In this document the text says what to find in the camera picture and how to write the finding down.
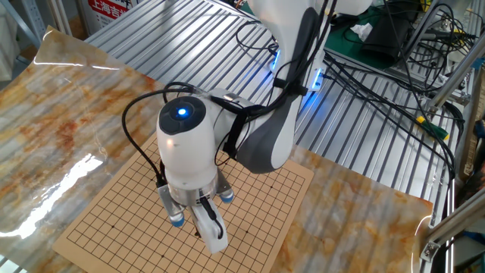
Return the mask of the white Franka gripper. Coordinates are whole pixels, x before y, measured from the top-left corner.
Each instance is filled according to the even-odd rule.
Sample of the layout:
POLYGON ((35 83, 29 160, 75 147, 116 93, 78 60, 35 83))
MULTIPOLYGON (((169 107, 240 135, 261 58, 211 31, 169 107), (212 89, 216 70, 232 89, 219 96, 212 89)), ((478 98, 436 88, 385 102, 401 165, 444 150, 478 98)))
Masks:
POLYGON ((215 213, 215 221, 203 206, 190 206, 188 210, 195 224, 194 236, 202 238, 210 253, 218 253, 228 246, 227 229, 214 202, 210 199, 208 204, 215 213))

